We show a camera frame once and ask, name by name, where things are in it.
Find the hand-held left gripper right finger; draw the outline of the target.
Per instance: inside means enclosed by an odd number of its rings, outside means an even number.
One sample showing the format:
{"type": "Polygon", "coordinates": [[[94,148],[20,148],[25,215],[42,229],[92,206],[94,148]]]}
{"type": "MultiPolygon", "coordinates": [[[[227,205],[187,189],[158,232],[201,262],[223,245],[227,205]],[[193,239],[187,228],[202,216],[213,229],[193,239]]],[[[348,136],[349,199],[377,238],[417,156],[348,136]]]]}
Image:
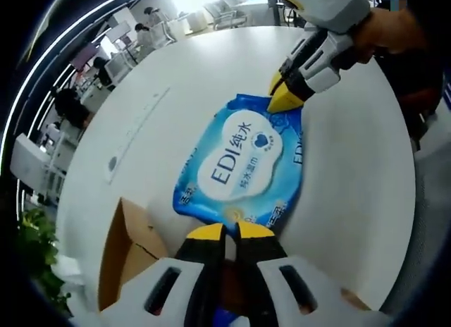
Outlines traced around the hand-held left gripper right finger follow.
{"type": "Polygon", "coordinates": [[[340,288],[303,260],[289,257],[266,226],[237,223],[236,262],[251,326],[344,326],[340,288]]]}

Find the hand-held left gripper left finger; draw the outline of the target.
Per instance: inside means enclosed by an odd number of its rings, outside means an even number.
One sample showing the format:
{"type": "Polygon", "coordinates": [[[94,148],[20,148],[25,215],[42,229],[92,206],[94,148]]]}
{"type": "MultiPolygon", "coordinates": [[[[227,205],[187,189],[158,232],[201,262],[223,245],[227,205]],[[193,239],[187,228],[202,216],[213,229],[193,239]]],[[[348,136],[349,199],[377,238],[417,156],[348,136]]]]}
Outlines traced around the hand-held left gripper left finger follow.
{"type": "Polygon", "coordinates": [[[120,326],[211,326],[218,305],[226,227],[201,226],[173,258],[130,281],[119,300],[120,326]]]}

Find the person's right hand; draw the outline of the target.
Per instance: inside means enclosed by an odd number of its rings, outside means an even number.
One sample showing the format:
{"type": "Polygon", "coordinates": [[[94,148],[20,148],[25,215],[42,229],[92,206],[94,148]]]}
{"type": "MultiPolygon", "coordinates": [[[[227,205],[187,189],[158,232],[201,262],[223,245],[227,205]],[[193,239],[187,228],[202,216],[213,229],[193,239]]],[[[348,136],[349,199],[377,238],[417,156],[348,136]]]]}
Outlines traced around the person's right hand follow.
{"type": "Polygon", "coordinates": [[[400,51],[399,22],[399,11],[373,8],[352,36],[357,62],[368,63],[377,47],[392,53],[400,51]]]}

